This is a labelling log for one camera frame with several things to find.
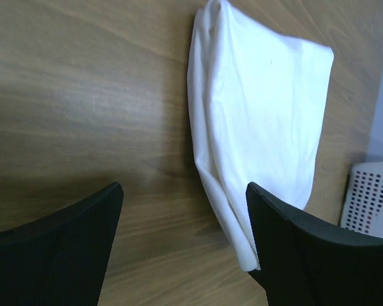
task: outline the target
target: perforated basket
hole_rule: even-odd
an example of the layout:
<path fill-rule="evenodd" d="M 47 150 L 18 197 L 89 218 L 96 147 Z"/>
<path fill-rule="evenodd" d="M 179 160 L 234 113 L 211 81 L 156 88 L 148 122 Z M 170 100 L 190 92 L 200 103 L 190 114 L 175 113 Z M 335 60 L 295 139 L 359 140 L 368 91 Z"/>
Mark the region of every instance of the perforated basket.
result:
<path fill-rule="evenodd" d="M 383 238 L 383 163 L 351 168 L 340 226 Z"/>

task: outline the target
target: black plastic part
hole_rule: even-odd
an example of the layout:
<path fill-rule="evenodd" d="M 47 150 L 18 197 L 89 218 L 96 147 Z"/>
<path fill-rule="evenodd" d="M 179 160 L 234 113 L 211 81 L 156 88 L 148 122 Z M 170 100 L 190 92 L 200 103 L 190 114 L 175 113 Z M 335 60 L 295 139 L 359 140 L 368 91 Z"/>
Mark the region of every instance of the black plastic part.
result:
<path fill-rule="evenodd" d="M 121 214 L 113 183 L 0 233 L 0 305 L 97 305 Z"/>
<path fill-rule="evenodd" d="M 255 183 L 246 192 L 270 306 L 383 305 L 383 239 L 340 228 Z"/>

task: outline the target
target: wood grain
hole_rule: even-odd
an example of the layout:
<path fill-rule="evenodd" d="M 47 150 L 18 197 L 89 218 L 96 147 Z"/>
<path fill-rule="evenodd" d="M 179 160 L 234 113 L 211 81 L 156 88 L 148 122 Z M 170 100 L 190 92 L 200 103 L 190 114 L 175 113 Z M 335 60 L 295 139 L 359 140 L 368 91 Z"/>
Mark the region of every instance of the wood grain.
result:
<path fill-rule="evenodd" d="M 235 0 L 335 60 L 308 211 L 338 222 L 383 66 L 383 1 Z M 0 231 L 114 180 L 125 190 L 100 305 L 267 305 L 194 167 L 186 100 L 205 0 L 0 1 Z"/>

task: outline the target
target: white towel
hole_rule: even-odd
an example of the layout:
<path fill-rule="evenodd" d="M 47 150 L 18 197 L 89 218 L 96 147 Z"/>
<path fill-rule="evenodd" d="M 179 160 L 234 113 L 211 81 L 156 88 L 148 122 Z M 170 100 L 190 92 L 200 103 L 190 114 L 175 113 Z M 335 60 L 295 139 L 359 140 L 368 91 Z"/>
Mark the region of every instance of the white towel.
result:
<path fill-rule="evenodd" d="M 195 163 L 244 271 L 259 268 L 245 198 L 253 181 L 304 209 L 333 63 L 330 48 L 280 35 L 225 0 L 195 17 L 188 99 Z"/>

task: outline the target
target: wooden surface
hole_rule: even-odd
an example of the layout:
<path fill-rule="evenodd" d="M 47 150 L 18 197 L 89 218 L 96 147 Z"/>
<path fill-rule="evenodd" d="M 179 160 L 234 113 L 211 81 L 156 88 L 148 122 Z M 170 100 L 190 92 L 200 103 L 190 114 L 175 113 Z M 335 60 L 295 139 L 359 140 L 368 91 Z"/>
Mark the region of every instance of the wooden surface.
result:
<path fill-rule="evenodd" d="M 308 211 L 338 222 L 383 65 L 383 0 L 235 0 L 334 50 Z M 194 167 L 186 100 L 205 0 L 0 0 L 0 231 L 125 190 L 100 305 L 266 305 Z"/>

